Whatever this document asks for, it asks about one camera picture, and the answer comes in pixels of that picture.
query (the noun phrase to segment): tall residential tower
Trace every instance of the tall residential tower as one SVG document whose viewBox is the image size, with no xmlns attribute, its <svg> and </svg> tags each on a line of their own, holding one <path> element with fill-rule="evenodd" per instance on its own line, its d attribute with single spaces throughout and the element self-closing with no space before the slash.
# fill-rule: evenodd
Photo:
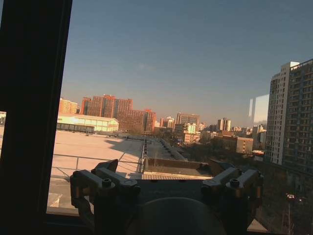
<svg viewBox="0 0 313 235">
<path fill-rule="evenodd" d="M 313 173 L 313 59 L 290 68 L 283 165 Z"/>
<path fill-rule="evenodd" d="M 266 158 L 275 164 L 282 164 L 287 96 L 290 67 L 298 62 L 288 62 L 281 66 L 270 82 L 268 102 L 268 126 L 266 132 Z"/>
</svg>

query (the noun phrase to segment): white facade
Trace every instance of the white facade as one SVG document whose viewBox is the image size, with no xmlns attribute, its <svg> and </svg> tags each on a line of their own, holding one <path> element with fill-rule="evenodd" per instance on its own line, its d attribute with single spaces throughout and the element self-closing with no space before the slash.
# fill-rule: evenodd
<svg viewBox="0 0 313 235">
<path fill-rule="evenodd" d="M 279 165 L 283 158 L 289 71 L 290 67 L 298 64 L 289 62 L 282 65 L 280 72 L 272 77 L 270 85 L 266 157 Z"/>
<path fill-rule="evenodd" d="M 95 117 L 87 115 L 59 114 L 57 123 L 81 126 L 92 126 L 95 131 L 112 132 L 118 130 L 118 121 L 115 118 Z"/>
<path fill-rule="evenodd" d="M 160 127 L 160 123 L 157 120 L 155 120 L 155 127 Z"/>
</svg>

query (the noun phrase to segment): metal railing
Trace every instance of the metal railing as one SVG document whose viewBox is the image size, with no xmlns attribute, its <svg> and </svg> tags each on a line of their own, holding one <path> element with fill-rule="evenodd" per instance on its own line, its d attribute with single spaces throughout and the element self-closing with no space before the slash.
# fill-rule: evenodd
<svg viewBox="0 0 313 235">
<path fill-rule="evenodd" d="M 64 174 L 64 176 L 60 176 L 60 175 L 53 175 L 51 174 L 52 178 L 61 178 L 61 179 L 65 179 L 67 181 L 69 181 L 69 177 L 70 175 L 67 175 L 63 170 L 73 170 L 73 171 L 77 171 L 77 170 L 83 170 L 83 169 L 79 169 L 78 168 L 78 163 L 79 163 L 79 159 L 90 159 L 90 160 L 100 160 L 102 162 L 105 161 L 111 161 L 112 159 L 103 159 L 103 158 L 90 158 L 90 157 L 80 157 L 80 156 L 73 156 L 73 155 L 64 155 L 64 154 L 53 154 L 53 156 L 63 156 L 63 157 L 70 157 L 70 158 L 76 158 L 76 167 L 75 168 L 68 168 L 68 167 L 60 167 L 60 166 L 52 166 L 51 168 L 53 169 L 57 169 L 60 172 L 62 172 Z M 141 157 L 139 158 L 138 162 L 129 162 L 129 161 L 118 161 L 119 163 L 132 163 L 132 164 L 138 164 L 137 166 L 137 172 L 141 172 L 138 170 L 141 170 L 141 165 L 142 165 L 142 154 Z"/>
</svg>

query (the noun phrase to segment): red brick building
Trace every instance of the red brick building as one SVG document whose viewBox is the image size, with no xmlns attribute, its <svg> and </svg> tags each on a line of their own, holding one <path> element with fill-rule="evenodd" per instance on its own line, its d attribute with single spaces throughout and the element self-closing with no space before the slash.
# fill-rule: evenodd
<svg viewBox="0 0 313 235">
<path fill-rule="evenodd" d="M 156 114 L 151 110 L 127 110 L 117 113 L 119 130 L 149 134 L 155 129 Z"/>
<path fill-rule="evenodd" d="M 136 133 L 151 133 L 154 131 L 156 114 L 151 110 L 133 110 L 132 99 L 116 99 L 114 95 L 84 97 L 81 114 L 116 118 L 119 130 Z"/>
</svg>

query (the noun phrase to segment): flat roof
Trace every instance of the flat roof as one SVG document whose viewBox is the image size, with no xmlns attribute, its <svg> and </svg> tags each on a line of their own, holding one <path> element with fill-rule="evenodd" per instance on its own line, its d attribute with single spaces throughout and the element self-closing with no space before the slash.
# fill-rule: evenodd
<svg viewBox="0 0 313 235">
<path fill-rule="evenodd" d="M 101 121 L 112 121 L 112 120 L 116 120 L 118 122 L 117 119 L 115 118 L 111 118 L 111 117 L 98 117 L 98 116 L 90 116 L 90 115 L 83 115 L 83 114 L 62 114 L 62 113 L 58 113 L 58 117 L 75 117 L 75 118 L 86 118 L 86 119 L 93 119 L 93 120 L 101 120 Z"/>
</svg>

